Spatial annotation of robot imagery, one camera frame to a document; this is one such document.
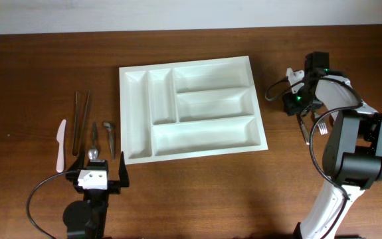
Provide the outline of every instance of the tabletop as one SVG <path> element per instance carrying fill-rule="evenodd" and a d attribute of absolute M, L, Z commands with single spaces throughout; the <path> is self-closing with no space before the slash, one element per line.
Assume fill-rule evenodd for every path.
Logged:
<path fill-rule="evenodd" d="M 120 125 L 118 68 L 249 56 L 268 150 L 128 165 L 130 188 L 112 195 L 105 235 L 113 238 L 266 238 L 290 234 L 309 213 L 322 178 L 295 117 L 265 89 L 313 51 L 349 75 L 359 95 L 382 112 L 382 25 L 276 27 L 0 35 L 0 238 L 44 238 L 27 220 L 33 187 L 56 173 L 56 133 L 67 120 L 71 155 L 76 91 L 90 90 L 86 149 L 97 123 L 100 158 L 110 158 L 104 120 Z M 318 157 L 328 137 L 316 134 Z M 116 134 L 120 157 L 120 132 Z M 118 179 L 119 161 L 109 162 Z M 31 202 L 37 224 L 66 238 L 62 214 L 81 200 L 65 179 L 43 186 Z M 352 206 L 337 234 L 382 238 L 382 181 Z"/>

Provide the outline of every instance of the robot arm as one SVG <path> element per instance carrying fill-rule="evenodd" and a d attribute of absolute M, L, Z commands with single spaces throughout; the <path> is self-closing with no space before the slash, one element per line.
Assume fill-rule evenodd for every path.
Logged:
<path fill-rule="evenodd" d="M 287 69 L 292 91 L 283 95 L 284 111 L 289 115 L 306 115 L 309 111 L 326 106 L 328 110 L 356 106 L 358 100 L 352 92 L 333 79 L 350 85 L 342 72 L 330 70 L 328 53 L 314 52 L 307 55 L 305 70 Z M 382 114 L 362 101 L 354 110 L 332 113 L 335 120 L 322 166 L 324 173 L 342 190 L 327 180 L 309 215 L 298 223 L 295 238 L 334 238 L 335 232 L 349 208 L 374 181 L 382 179 Z M 371 143 L 369 147 L 357 145 L 357 138 Z"/>

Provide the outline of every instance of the metal spoon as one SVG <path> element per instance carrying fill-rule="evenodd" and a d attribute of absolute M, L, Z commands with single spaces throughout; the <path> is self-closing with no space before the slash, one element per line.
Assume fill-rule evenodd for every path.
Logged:
<path fill-rule="evenodd" d="M 97 136 L 97 134 L 98 134 L 98 132 L 96 131 L 96 122 L 93 122 L 93 127 L 92 127 L 92 146 L 91 146 L 91 148 L 89 149 L 89 152 L 88 152 L 88 156 L 89 156 L 90 160 L 97 159 L 98 155 L 99 155 L 98 149 L 96 148 L 96 136 Z"/>
<path fill-rule="evenodd" d="M 110 149 L 111 149 L 111 157 L 112 157 L 112 160 L 116 160 L 116 144 L 115 144 L 115 141 L 114 141 L 114 130 L 115 130 L 115 126 L 113 123 L 111 122 L 108 122 L 108 121 L 104 121 L 104 127 L 108 130 L 109 134 L 110 134 Z"/>

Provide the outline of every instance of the utensil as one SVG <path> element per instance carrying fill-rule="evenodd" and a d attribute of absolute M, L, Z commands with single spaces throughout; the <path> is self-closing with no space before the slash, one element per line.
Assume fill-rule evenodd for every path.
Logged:
<path fill-rule="evenodd" d="M 66 119 L 63 119 L 59 125 L 56 140 L 59 143 L 58 159 L 56 160 L 56 172 L 64 171 L 64 136 L 65 136 Z"/>
<path fill-rule="evenodd" d="M 300 114 L 297 115 L 297 120 L 298 124 L 300 125 L 300 129 L 302 130 L 303 136 L 304 136 L 304 141 L 306 141 L 306 145 L 309 145 L 309 133 L 308 130 L 306 129 L 306 126 L 304 125 L 302 116 Z"/>
<path fill-rule="evenodd" d="M 89 149 L 88 156 L 89 159 L 97 159 L 99 152 L 98 148 L 96 148 L 96 137 L 98 135 L 98 132 L 96 131 L 96 122 L 93 122 L 93 127 L 92 127 L 92 146 Z"/>
<path fill-rule="evenodd" d="M 82 120 L 81 122 L 79 121 L 80 118 L 80 92 L 76 92 L 76 112 L 75 112 L 75 117 L 74 117 L 74 136 L 73 136 L 73 141 L 72 141 L 72 156 L 76 157 L 78 155 L 78 152 L 81 151 L 81 141 L 82 141 L 82 136 L 84 132 L 84 126 L 86 125 L 86 116 L 87 116 L 87 110 L 89 107 L 89 98 L 90 98 L 90 92 L 87 93 L 87 100 L 86 104 L 84 105 L 84 113 L 81 115 Z"/>
<path fill-rule="evenodd" d="M 315 120 L 317 120 L 320 115 L 316 112 L 313 112 L 313 116 L 315 117 Z M 324 119 L 321 119 L 318 123 L 318 129 L 319 129 L 319 132 L 321 133 L 321 135 L 324 135 L 324 134 L 327 134 L 328 133 L 328 128 L 326 127 L 326 123 L 325 123 L 325 118 Z"/>
<path fill-rule="evenodd" d="M 104 127 L 108 130 L 110 134 L 110 149 L 112 160 L 116 160 L 116 144 L 114 141 L 115 136 L 115 125 L 112 122 L 104 121 Z"/>

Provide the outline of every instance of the white knife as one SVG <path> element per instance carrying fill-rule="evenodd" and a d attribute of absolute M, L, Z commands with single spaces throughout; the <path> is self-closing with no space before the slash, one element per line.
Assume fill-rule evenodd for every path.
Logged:
<path fill-rule="evenodd" d="M 56 140 L 59 142 L 58 160 L 56 161 L 56 172 L 64 171 L 64 136 L 65 136 L 66 119 L 60 123 Z"/>

